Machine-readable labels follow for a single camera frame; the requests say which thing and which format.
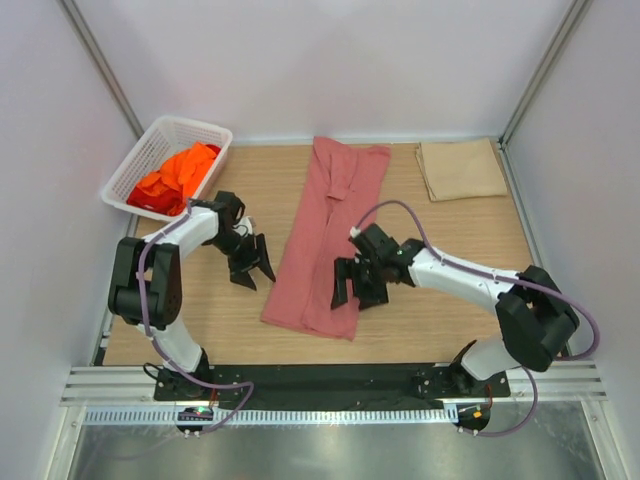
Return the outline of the white plastic laundry basket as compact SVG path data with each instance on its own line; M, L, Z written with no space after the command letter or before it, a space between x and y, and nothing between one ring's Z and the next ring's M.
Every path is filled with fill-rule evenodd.
M102 200L119 210L162 222L203 199L222 172L230 130L176 116L156 119L103 188Z

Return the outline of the aluminium frame post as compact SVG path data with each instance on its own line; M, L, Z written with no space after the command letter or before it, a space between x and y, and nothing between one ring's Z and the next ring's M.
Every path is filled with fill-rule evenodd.
M72 31L96 69L117 110L120 112L134 137L140 139L145 133L145 129L77 2L74 0L57 0L56 3L65 15Z
M514 112L510 116L503 133L499 137L498 143L502 150L505 150L513 139L517 129L533 105L534 100L541 92L546 81L549 79L553 69L569 44L571 37L577 31L592 4L592 0L573 0L570 2L566 13L552 35L540 62L523 91Z

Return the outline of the pink t shirt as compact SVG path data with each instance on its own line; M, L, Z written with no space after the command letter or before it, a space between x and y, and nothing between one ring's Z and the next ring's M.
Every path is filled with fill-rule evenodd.
M334 261L354 255L350 230L379 201L391 160L386 146L352 147L316 137L306 182L276 282L260 316L266 324L353 340L358 301L333 310Z

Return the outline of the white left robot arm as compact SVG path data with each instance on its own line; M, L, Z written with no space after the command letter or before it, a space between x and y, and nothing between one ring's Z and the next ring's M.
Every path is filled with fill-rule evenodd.
M254 269L276 279L266 238L255 232L244 207L198 201L158 231L119 241L107 301L111 313L145 335L164 369L178 376L177 388L191 400L218 387L204 348L182 318L182 262L201 246L213 246L226 257L233 284L254 290Z

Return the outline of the left aluminium frame post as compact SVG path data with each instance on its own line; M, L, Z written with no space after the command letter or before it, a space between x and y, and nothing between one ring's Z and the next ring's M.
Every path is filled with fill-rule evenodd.
M145 133L145 129L77 2L74 0L57 0L56 3L65 15L72 31L96 69L117 110L120 112L134 137L140 139Z

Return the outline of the folded beige t shirt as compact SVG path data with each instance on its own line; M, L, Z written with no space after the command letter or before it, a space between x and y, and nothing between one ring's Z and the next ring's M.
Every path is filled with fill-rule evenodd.
M421 142L416 160L431 202L502 197L509 193L489 138Z

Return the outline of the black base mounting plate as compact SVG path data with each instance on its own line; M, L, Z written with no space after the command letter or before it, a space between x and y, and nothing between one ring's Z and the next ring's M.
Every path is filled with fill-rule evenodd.
M244 410L266 411L400 411L441 406L445 399L507 398L511 391L504 372L484 382L459 386L446 364L317 364L218 365L207 383L238 384L239 389L212 390L177 372L143 366L155 381L156 401L215 402L222 409L241 405L251 382L254 390Z

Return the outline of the orange t shirt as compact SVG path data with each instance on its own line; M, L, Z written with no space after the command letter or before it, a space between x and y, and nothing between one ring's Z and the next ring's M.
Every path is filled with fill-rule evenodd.
M220 151L213 144L194 143L139 180L126 203L152 213L177 216L215 165Z

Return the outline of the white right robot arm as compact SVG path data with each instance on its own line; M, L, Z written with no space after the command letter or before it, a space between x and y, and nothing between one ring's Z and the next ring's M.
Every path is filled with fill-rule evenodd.
M336 258L331 307L342 307L350 297L361 310L386 304L390 283L437 290L496 316L498 334L471 341L448 367L446 388L464 396L480 394L491 377L507 370L546 371L579 325L545 270L491 269L447 257L415 239L384 253Z

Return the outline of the right aluminium frame post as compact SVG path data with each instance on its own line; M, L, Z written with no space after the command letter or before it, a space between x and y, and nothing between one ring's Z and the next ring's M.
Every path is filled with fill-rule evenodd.
M546 81L549 79L553 69L569 44L571 37L577 31L592 4L592 0L573 0L570 2L566 13L552 35L540 62L523 91L514 112L510 116L503 133L499 137L498 143L502 150L505 150L513 139L517 129L533 105L534 100L541 92Z

